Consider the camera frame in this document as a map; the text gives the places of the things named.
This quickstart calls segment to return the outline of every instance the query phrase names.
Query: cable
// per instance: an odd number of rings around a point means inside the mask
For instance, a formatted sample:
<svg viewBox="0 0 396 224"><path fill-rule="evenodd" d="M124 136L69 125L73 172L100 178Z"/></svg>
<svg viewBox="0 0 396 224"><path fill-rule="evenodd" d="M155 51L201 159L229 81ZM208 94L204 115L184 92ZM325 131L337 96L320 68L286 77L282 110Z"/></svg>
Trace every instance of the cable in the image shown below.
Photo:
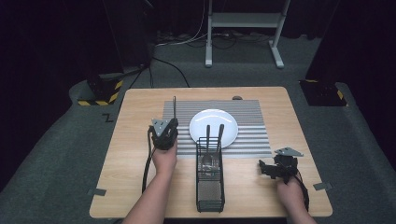
<svg viewBox="0 0 396 224"><path fill-rule="evenodd" d="M143 0L151 9L154 9L154 6L149 2L149 0Z"/></svg>
<svg viewBox="0 0 396 224"><path fill-rule="evenodd" d="M204 24L204 17L205 17L205 0L203 0L204 2L204 6L203 6L203 11L202 11L202 18L201 18L201 24L199 26L198 32L195 34L195 36L189 40L186 41L182 41L182 42L177 42L177 43L164 43L164 44L158 44L155 47L159 47L159 46L165 46L165 45L180 45L180 44L186 44L186 43L190 43L192 41L195 40L195 37L198 36L198 34L201 32L202 29L202 25Z"/></svg>
<svg viewBox="0 0 396 224"><path fill-rule="evenodd" d="M303 198L304 198L304 206L306 211L309 210L309 195L308 195L308 189L306 188L305 184L303 183L303 177L301 176L300 171L297 169L297 167L295 167L295 173L294 174L290 169L288 169L288 167L286 167L282 162L279 162L279 164L283 167L283 169L285 171L287 171L289 173L289 176L292 176L294 178L296 178L296 180L299 182L300 184L300 188L301 191L303 192Z"/></svg>
<svg viewBox="0 0 396 224"><path fill-rule="evenodd" d="M204 37L204 36L207 36L207 34L201 35L200 37L196 38L194 41L191 41L191 43L192 43L192 42L195 42L195 41L197 41L197 40L199 40L199 39L201 39L201 38ZM206 46L206 40L203 40L203 41L201 41L201 42L204 42L204 44L203 44L202 46L194 46L194 45L191 45L190 43L186 43L186 44L187 44L188 46L192 47L192 48L203 48L204 46Z"/></svg>
<svg viewBox="0 0 396 224"><path fill-rule="evenodd" d="M158 59L158 58L155 58L155 57L152 57L152 59L157 60L157 61L162 62L162 63L169 64L169 65L173 66L174 68L176 68L177 71L183 76L184 81L185 81L186 84L187 84L187 87L190 87L190 84L189 84L189 82L187 81L186 76L184 76L184 73L183 73L180 69L178 69L178 67L176 67L175 65L173 65L173 64L171 64L171 63L168 63L168 62L165 62L165 61L160 60L160 59Z"/></svg>
<svg viewBox="0 0 396 224"><path fill-rule="evenodd" d="M224 0L223 6L222 6L222 8L221 8L221 12L224 12L225 5L226 5L226 4L227 4L227 0Z"/></svg>
<svg viewBox="0 0 396 224"><path fill-rule="evenodd" d="M142 72L145 69L146 69L146 67L139 68L139 69L134 70L132 72L125 73L125 74L122 74L122 75L119 75L119 76L116 76L116 77L105 77L105 76L100 76L100 77L101 77L101 79L103 81L111 81L111 80L116 80L116 79L120 79L120 78L124 78L124 77L128 77L128 76L132 76L132 75L138 74L138 73Z"/></svg>
<svg viewBox="0 0 396 224"><path fill-rule="evenodd" d="M232 37L233 37L233 43L226 48L220 48L219 46L216 46L215 44L213 44L213 42L212 42L212 46L215 47L216 49L230 49L236 44L236 37L234 35L232 35Z"/></svg>
<svg viewBox="0 0 396 224"><path fill-rule="evenodd" d="M254 35L242 35L242 36L237 36L236 38L238 39L238 42L243 42L243 43L259 43L259 42L267 41L268 39L271 38L271 36L268 35L257 35L257 39L246 40L242 38L245 36L254 36Z"/></svg>
<svg viewBox="0 0 396 224"><path fill-rule="evenodd" d="M151 164L152 155L154 155L154 152L157 149L157 148L154 148L151 151L151 139L150 139L150 133L151 132L154 132L154 127L153 126L149 126L149 128L148 128L148 159L146 160L145 171L143 173L142 193L146 190L147 181L148 181L148 174L149 174L149 165Z"/></svg>
<svg viewBox="0 0 396 224"><path fill-rule="evenodd" d="M154 79L152 77L151 68L150 67L148 68L148 71L149 71L149 85L150 85L151 88L154 88Z"/></svg>
<svg viewBox="0 0 396 224"><path fill-rule="evenodd" d="M119 218L119 219L116 219L116 220L113 222L113 224L121 224L122 221L123 221L123 218Z"/></svg>
<svg viewBox="0 0 396 224"><path fill-rule="evenodd" d="M140 75L142 74L143 69L139 72L139 74L137 74L136 78L134 79L134 81L132 82L132 84L129 86L128 90L132 88L132 86L136 83L137 79L140 77Z"/></svg>
<svg viewBox="0 0 396 224"><path fill-rule="evenodd" d="M157 40L160 39L161 41L163 41L163 43L160 43L160 46L161 46L161 45L172 44L172 43L174 43L175 41L183 42L183 41L186 41L186 40L188 40L188 39L190 39L190 38L191 38L191 37L188 36L188 35L186 35L186 36L184 36L184 37L180 37L180 36L174 37L174 36L172 36L172 35L170 35L170 34L158 34L158 35L157 35Z"/></svg>

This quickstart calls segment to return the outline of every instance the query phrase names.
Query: wire rack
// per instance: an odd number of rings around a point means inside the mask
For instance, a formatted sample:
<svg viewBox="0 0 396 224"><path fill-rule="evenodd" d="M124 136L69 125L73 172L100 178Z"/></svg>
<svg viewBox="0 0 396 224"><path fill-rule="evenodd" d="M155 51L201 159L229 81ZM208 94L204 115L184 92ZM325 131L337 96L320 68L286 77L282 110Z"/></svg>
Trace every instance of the wire rack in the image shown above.
<svg viewBox="0 0 396 224"><path fill-rule="evenodd" d="M201 137L196 143L196 203L198 212L223 211L224 179L218 137Z"/></svg>

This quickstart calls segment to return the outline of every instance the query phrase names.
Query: gray striped board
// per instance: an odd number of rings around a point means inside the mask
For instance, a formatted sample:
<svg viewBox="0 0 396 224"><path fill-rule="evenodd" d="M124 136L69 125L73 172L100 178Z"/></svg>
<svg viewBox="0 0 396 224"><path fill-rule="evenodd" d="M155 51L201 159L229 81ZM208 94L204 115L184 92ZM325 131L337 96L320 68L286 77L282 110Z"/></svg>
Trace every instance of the gray striped board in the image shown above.
<svg viewBox="0 0 396 224"><path fill-rule="evenodd" d="M190 136L190 122L197 113L206 109L226 111L238 123L238 135L229 146L222 149L223 158L272 157L262 110L257 100L177 101L179 157L195 158L196 144ZM163 106L163 119L171 119L173 116L173 102L166 101Z"/></svg>

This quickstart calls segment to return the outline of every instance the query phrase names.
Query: white plate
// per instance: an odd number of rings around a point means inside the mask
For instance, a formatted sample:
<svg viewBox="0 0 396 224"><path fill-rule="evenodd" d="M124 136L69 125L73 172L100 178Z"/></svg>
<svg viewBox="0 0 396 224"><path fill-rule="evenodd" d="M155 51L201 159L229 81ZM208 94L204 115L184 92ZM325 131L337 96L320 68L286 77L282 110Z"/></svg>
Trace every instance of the white plate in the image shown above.
<svg viewBox="0 0 396 224"><path fill-rule="evenodd" d="M200 137L206 137L206 126L210 125L210 137L218 137L220 124L224 124L221 147L227 147L238 135L238 124L223 110L207 109L196 114L190 122L190 135L197 142Z"/></svg>

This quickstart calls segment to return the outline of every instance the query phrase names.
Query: gray carpet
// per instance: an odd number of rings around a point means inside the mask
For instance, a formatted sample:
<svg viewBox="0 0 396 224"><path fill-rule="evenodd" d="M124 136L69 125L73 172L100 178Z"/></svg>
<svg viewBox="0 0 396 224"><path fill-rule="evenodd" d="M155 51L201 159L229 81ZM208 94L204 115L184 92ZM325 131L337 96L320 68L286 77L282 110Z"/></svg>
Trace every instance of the gray carpet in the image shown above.
<svg viewBox="0 0 396 224"><path fill-rule="evenodd" d="M230 42L215 40L219 47ZM281 38L279 51L285 68L275 67L266 42L237 42L214 49L212 68L205 68L205 48L187 45L155 49L155 57L176 65L191 87L283 86L290 95L318 171L333 207L319 223L394 223L396 175L367 126L346 84L337 87L346 107L313 107L298 80L306 71L319 40ZM186 87L172 66L153 60L154 88ZM0 223L113 223L89 215L120 103L136 75L126 77L114 105L78 106L85 85L70 90L74 104L42 136L0 194ZM145 70L132 88L150 88Z"/></svg>

